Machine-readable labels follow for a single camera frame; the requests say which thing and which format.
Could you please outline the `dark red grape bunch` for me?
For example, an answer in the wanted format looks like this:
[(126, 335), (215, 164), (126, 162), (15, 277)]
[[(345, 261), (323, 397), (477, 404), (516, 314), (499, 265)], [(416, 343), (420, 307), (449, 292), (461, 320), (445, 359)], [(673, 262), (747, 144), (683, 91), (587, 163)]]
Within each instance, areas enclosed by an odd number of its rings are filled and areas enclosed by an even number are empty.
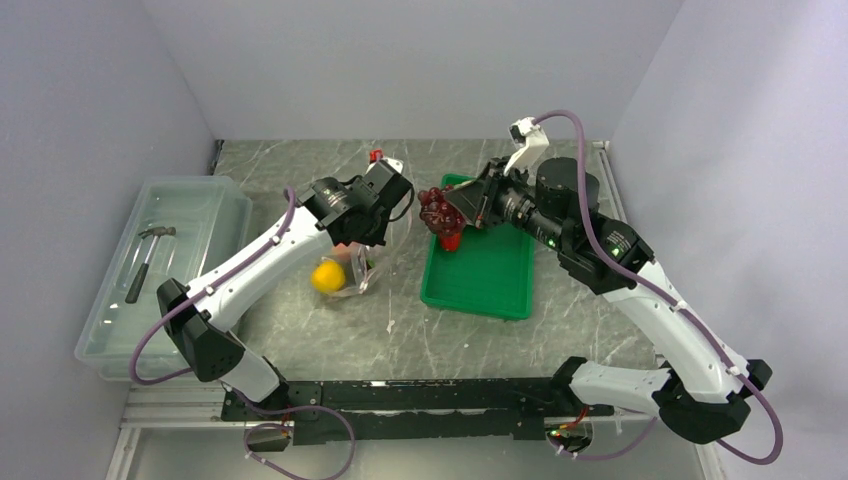
[(442, 188), (421, 190), (417, 193), (421, 206), (419, 218), (430, 232), (438, 237), (447, 238), (461, 234), (467, 225), (461, 212), (446, 199), (446, 193), (453, 189), (453, 185), (447, 185)]

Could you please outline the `clear zip top bag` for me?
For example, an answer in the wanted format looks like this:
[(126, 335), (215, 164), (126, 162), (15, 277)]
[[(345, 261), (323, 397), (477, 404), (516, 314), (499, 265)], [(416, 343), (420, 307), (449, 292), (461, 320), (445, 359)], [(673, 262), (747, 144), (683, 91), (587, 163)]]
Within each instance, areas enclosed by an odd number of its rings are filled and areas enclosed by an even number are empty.
[[(405, 164), (403, 175), (406, 177)], [(353, 212), (352, 195), (344, 183), (351, 178), (338, 180), (334, 177), (326, 177), (312, 185), (318, 206), (315, 217), (319, 220), (319, 225), (330, 234), (334, 242), (333, 247), (337, 244), (351, 245), (355, 243), (349, 242), (344, 233), (344, 217)], [(358, 255), (353, 257), (350, 262), (339, 263), (346, 274), (347, 282), (344, 288), (333, 294), (324, 295), (336, 298), (360, 295), (376, 283), (379, 277), (388, 270), (400, 247), (407, 239), (412, 224), (412, 200), (413, 184), (411, 192), (392, 212), (396, 220), (389, 224), (386, 232), (386, 244), (384, 246), (368, 246), (357, 243), (360, 245)], [(314, 269), (324, 260), (331, 259), (329, 257), (331, 250), (321, 257)]]

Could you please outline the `orange fruit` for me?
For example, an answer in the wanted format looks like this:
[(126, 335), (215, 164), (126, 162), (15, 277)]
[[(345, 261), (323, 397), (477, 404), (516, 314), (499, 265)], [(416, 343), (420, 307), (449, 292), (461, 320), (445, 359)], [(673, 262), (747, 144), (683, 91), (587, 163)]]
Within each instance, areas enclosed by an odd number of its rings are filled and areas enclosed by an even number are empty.
[(323, 294), (333, 294), (344, 288), (347, 282), (343, 267), (332, 259), (324, 260), (310, 276), (312, 287)]

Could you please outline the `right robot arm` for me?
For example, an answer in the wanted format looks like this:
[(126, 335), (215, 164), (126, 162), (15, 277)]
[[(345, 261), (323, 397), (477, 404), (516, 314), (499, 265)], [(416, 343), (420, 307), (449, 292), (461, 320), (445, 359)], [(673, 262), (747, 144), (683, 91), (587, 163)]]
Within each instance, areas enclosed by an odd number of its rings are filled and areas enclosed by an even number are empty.
[(573, 279), (627, 316), (664, 359), (658, 368), (635, 370), (571, 357), (551, 380), (557, 411), (617, 406), (655, 415), (690, 442), (722, 442), (742, 429), (750, 401), (762, 399), (771, 368), (713, 334), (647, 242), (600, 212), (599, 189), (572, 158), (545, 160), (535, 174), (495, 159), (478, 177), (450, 187), (444, 201), (469, 226), (508, 224), (552, 250)]

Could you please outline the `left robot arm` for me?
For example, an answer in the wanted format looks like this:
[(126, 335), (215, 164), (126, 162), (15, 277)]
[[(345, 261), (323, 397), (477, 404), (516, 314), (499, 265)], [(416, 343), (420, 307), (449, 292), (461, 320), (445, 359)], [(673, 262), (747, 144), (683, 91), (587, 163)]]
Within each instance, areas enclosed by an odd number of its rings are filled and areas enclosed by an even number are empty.
[(357, 284), (370, 284), (378, 263), (363, 254), (387, 258), (389, 231), (410, 219), (414, 192), (403, 163), (383, 158), (349, 180), (324, 177), (301, 195), (288, 188), (285, 197), (286, 213), (231, 258), (187, 284), (169, 279), (157, 290), (165, 332), (195, 377), (239, 391), (264, 420), (285, 411), (288, 385), (234, 326), (284, 277), (337, 246), (352, 248), (350, 258), (365, 274)]

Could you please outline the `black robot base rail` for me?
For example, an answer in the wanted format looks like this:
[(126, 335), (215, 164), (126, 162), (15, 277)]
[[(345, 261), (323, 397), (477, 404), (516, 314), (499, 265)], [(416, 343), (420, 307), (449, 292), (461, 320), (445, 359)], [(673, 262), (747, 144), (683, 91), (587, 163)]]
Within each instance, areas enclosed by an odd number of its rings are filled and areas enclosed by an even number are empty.
[(235, 394), (224, 397), (225, 422), (258, 423), (287, 415), (296, 446), (354, 438), (411, 440), (510, 437), (541, 440), (548, 428), (582, 415), (588, 424), (610, 406), (583, 408), (552, 390), (547, 378), (391, 381), (292, 381), (284, 401), (253, 411)]

